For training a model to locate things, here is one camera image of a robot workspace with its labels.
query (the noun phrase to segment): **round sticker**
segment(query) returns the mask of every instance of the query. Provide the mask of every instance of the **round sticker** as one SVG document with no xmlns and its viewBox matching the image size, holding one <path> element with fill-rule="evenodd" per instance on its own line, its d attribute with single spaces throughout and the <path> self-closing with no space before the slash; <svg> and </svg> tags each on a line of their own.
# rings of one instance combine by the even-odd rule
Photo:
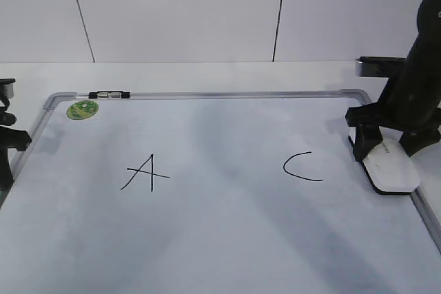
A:
<svg viewBox="0 0 441 294">
<path fill-rule="evenodd" d="M 98 103 L 91 100 L 79 101 L 68 108 L 68 118 L 85 120 L 98 112 Z"/>
</svg>

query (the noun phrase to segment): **whiteboard surface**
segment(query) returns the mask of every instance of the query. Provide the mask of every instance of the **whiteboard surface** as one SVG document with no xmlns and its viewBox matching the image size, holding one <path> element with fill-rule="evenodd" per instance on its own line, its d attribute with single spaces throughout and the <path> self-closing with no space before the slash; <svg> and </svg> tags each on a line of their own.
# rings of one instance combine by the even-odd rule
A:
<svg viewBox="0 0 441 294">
<path fill-rule="evenodd" d="M 351 156 L 354 99 L 71 104 L 0 210 L 2 293 L 439 293 L 410 197 L 374 193 Z M 287 169 L 322 182 L 283 171 L 306 151 Z M 150 154 L 170 178 L 121 191 Z"/>
</svg>

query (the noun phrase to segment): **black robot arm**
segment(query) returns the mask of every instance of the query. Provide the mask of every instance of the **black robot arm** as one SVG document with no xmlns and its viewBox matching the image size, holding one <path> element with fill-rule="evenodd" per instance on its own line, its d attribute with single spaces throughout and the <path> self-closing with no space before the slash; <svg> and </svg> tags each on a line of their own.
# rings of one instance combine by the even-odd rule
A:
<svg viewBox="0 0 441 294">
<path fill-rule="evenodd" d="M 390 75 L 378 101 L 346 113 L 348 126 L 356 128 L 353 154 L 359 162 L 382 142 L 379 127 L 402 131 L 400 144 L 409 156 L 441 139 L 441 0 L 422 1 L 417 27 L 404 65 Z"/>
<path fill-rule="evenodd" d="M 13 96 L 12 84 L 14 79 L 0 79 L 0 125 L 11 126 L 17 120 L 13 114 L 7 113 L 9 99 Z M 17 151 L 25 151 L 31 138 L 26 131 L 17 131 L 0 126 L 0 190 L 6 191 L 11 188 L 14 178 L 9 166 L 8 149 L 15 148 Z"/>
</svg>

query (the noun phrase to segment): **white table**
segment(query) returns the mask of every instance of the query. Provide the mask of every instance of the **white table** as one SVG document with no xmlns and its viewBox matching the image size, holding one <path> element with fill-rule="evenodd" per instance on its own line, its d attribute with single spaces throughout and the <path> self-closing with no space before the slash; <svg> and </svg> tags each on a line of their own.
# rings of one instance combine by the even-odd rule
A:
<svg viewBox="0 0 441 294">
<path fill-rule="evenodd" d="M 10 111 L 16 129 L 32 129 L 45 100 L 56 92 L 276 92 L 358 88 L 373 101 L 385 78 L 360 78 L 353 61 L 292 63 L 40 63 L 0 64 L 2 78 L 15 78 Z M 441 183 L 422 190 L 441 219 Z"/>
</svg>

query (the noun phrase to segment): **white wall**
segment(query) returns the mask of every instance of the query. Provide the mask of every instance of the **white wall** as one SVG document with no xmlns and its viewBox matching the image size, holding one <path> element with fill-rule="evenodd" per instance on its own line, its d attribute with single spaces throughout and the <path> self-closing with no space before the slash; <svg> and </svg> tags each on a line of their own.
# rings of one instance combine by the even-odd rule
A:
<svg viewBox="0 0 441 294">
<path fill-rule="evenodd" d="M 0 0 L 0 62 L 88 62 L 75 0 Z"/>
<path fill-rule="evenodd" d="M 280 0 L 79 0 L 97 62 L 271 61 Z M 421 0 L 283 0 L 277 61 L 406 56 Z M 76 0 L 0 0 L 0 62 L 88 62 Z"/>
<path fill-rule="evenodd" d="M 406 56 L 422 0 L 283 0 L 276 60 Z"/>
<path fill-rule="evenodd" d="M 279 0 L 79 0 L 97 62 L 270 61 Z"/>
</svg>

